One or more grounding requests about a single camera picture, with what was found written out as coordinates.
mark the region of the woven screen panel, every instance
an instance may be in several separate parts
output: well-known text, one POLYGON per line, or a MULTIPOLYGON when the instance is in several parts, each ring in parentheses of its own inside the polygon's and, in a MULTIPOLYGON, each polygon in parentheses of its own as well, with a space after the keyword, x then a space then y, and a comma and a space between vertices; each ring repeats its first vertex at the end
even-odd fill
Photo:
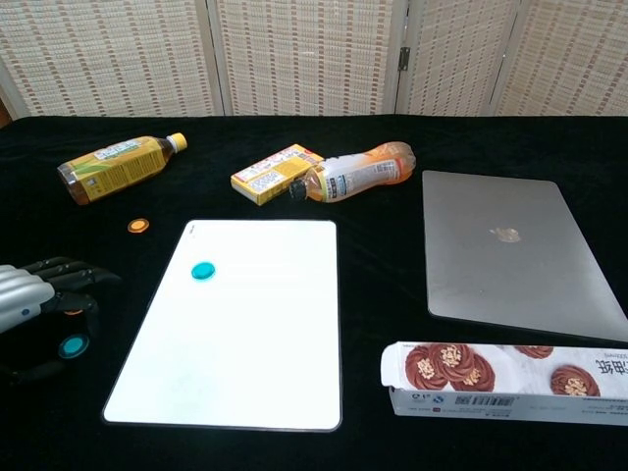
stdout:
POLYGON ((419 22, 408 44, 409 114, 478 116, 491 98, 518 0, 425 0, 410 8, 419 22))
POLYGON ((1 57, 32 115, 216 111, 193 0, 0 2, 0 18, 1 57))
POLYGON ((218 0, 234 114, 380 113, 392 5, 218 0))
POLYGON ((628 3, 534 0, 499 115, 628 115, 628 3))

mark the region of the plastic bottle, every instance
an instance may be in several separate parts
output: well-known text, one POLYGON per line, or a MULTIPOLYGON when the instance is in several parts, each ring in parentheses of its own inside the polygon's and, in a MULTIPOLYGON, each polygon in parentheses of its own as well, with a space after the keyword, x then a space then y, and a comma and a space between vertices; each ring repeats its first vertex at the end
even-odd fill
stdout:
POLYGON ((368 152, 326 159, 292 182, 294 199, 311 198, 332 203, 378 184, 401 183, 410 178, 416 158, 405 142, 387 142, 368 152))
POLYGON ((180 132, 165 139, 145 135, 85 154, 57 172, 75 202, 88 204, 157 175, 186 148, 180 132))

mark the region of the black tablecloth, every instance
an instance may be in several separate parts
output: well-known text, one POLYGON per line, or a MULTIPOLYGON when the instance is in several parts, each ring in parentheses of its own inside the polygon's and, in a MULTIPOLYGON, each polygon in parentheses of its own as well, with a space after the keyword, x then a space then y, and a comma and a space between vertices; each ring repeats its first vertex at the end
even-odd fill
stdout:
POLYGON ((102 333, 75 369, 29 388, 0 390, 0 466, 626 469, 628 428, 396 417, 379 362, 396 340, 615 346, 431 317, 420 172, 557 182, 626 309, 627 131, 628 119, 620 118, 31 118, 9 125, 0 131, 0 264, 65 255, 125 281, 91 290, 101 305, 102 333), (189 149, 164 173, 92 205, 77 206, 56 176, 57 165, 83 153, 174 131, 185 134, 189 149), (390 140, 412 146, 415 175, 345 202, 295 203, 283 195, 257 207, 230 186, 232 173, 295 142, 330 157, 390 140), (150 229, 130 234, 127 224, 138 217, 150 229), (290 434, 103 424, 103 404, 184 224, 278 218, 338 225, 340 428, 290 434))

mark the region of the laptop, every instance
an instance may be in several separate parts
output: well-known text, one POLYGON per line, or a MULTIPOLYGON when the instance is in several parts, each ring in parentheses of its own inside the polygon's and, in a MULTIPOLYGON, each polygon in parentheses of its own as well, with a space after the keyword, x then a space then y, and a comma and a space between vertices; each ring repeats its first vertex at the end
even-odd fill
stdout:
POLYGON ((335 429, 337 266, 332 222, 190 221, 105 421, 335 429))
POLYGON ((628 341, 628 321, 555 183, 426 171, 428 309, 628 341))

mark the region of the small box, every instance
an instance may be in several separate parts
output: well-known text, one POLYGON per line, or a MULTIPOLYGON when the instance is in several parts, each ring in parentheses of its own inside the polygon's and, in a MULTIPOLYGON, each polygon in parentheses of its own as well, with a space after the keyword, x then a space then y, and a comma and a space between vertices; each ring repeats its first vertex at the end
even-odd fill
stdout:
POLYGON ((232 175, 232 187, 261 206, 322 161, 323 157, 293 144, 232 175))
POLYGON ((400 341, 381 375, 396 415, 628 425, 628 350, 400 341))

